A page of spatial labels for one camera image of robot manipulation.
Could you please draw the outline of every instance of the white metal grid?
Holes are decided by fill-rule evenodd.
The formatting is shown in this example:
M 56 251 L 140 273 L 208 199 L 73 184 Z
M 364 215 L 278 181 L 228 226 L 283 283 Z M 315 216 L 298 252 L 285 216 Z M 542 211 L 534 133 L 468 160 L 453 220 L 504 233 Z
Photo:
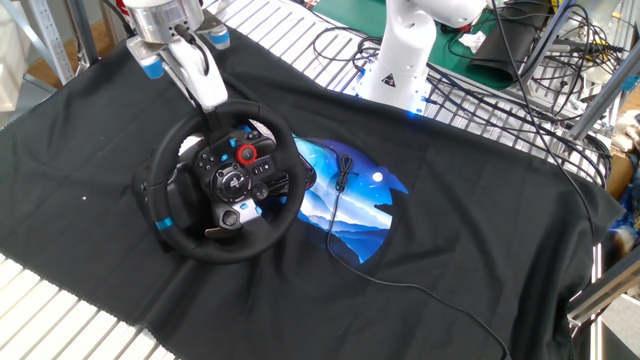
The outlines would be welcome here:
M 287 0 L 220 0 L 214 1 L 212 6 L 212 9 L 217 8 L 218 16 L 227 25 L 249 36 L 320 85 L 334 91 L 354 93 L 358 73 L 350 62 L 328 61 L 314 54 L 312 40 L 331 25 L 304 8 Z M 358 40 L 348 33 L 331 33 L 322 37 L 317 47 L 327 56 L 349 58 L 356 52 Z M 488 90 L 464 79 L 457 80 L 465 82 L 470 89 Z M 425 105 L 425 115 L 548 159 L 548 154 L 541 150 L 542 144 L 531 133 L 531 126 L 443 85 L 442 79 L 436 77 L 435 81 L 446 96 L 462 104 L 467 111 L 460 111 L 445 101 L 443 94 L 432 90 L 430 98 L 435 103 Z M 487 99 L 501 108 L 524 115 L 519 108 Z M 540 148 L 532 147 L 500 129 L 476 123 L 472 115 L 485 117 L 497 125 L 516 128 L 519 130 L 516 134 Z M 576 156 L 573 154 L 571 160 L 587 170 L 578 171 L 571 165 L 565 167 L 584 177 L 588 177 L 587 173 L 593 175 L 584 159 Z M 590 157 L 597 160 L 595 153 L 590 153 Z M 119 321 L 0 254 L 0 359 L 176 358 L 146 330 Z

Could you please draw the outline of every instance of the steering wheel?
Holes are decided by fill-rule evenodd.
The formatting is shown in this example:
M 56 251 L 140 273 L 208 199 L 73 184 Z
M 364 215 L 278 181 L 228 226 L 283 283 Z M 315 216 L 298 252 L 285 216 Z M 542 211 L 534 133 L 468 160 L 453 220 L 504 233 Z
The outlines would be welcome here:
M 260 136 L 256 132 L 227 129 L 214 134 L 217 136 L 213 138 L 220 140 L 207 144 L 198 154 L 192 167 L 211 201 L 216 228 L 207 230 L 203 239 L 186 234 L 173 221 L 167 196 L 167 184 L 177 166 L 182 142 L 189 135 L 205 131 L 206 123 L 201 116 L 178 123 L 162 141 L 151 162 L 147 198 L 160 235 L 178 253 L 200 261 L 230 264 L 261 254 L 283 236 L 300 211 L 305 177 L 291 131 L 275 112 L 244 100 L 228 101 L 216 112 L 220 116 L 258 121 L 276 140 L 275 148 L 271 146 L 272 150 L 263 154 L 255 142 L 256 136 Z M 289 191 L 277 217 L 267 221 L 256 201 L 266 198 L 268 189 L 263 181 L 275 174 L 288 175 Z M 222 238 L 226 238 L 224 244 L 220 242 Z

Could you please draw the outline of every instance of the steering wheel button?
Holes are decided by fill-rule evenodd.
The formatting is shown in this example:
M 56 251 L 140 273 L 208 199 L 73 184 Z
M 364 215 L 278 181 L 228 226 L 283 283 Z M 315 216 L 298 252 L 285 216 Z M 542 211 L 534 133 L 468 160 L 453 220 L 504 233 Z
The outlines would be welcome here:
M 260 137 L 260 133 L 253 130 L 247 134 L 247 140 L 255 140 Z
M 258 182 L 251 189 L 251 196 L 256 201 L 262 201 L 269 196 L 269 188 L 265 183 Z
M 234 211 L 227 210 L 222 215 L 222 222 L 227 226 L 233 226 L 238 222 L 238 214 Z
M 258 157 L 258 151 L 251 144 L 243 144 L 236 151 L 236 159 L 242 165 L 251 165 Z

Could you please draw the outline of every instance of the blue graphic print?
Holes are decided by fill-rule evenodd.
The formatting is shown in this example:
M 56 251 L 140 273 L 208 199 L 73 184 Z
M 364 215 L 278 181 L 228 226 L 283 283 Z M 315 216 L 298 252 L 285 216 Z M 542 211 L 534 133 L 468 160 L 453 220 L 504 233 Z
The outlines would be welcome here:
M 314 143 L 330 146 L 339 154 L 351 156 L 353 174 L 349 175 L 347 188 L 340 197 L 332 233 L 357 255 L 360 263 L 364 263 L 382 246 L 391 227 L 392 216 L 376 208 L 376 205 L 392 205 L 390 189 L 405 194 L 408 191 L 387 168 L 376 166 L 361 152 L 334 141 L 311 141 L 313 143 L 296 138 L 300 154 L 317 174 L 316 183 L 305 193 L 298 217 L 328 231 L 337 196 L 336 154 Z

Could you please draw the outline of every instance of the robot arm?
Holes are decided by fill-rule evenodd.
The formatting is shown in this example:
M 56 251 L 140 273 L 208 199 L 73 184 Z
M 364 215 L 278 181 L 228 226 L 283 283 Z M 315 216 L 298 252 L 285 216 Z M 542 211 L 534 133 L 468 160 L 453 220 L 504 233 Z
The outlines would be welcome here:
M 196 33 L 209 37 L 219 49 L 229 46 L 229 33 L 216 17 L 203 12 L 199 0 L 124 0 L 138 35 L 127 47 L 152 79 L 166 71 L 205 112 L 227 100 L 227 91 L 206 45 Z
M 366 99 L 422 113 L 429 94 L 427 60 L 436 40 L 434 20 L 459 28 L 482 14 L 486 0 L 387 0 L 378 61 L 357 87 Z
M 452 28 L 469 25 L 482 14 L 482 9 L 487 5 L 485 0 L 413 0 L 412 2 L 435 21 Z

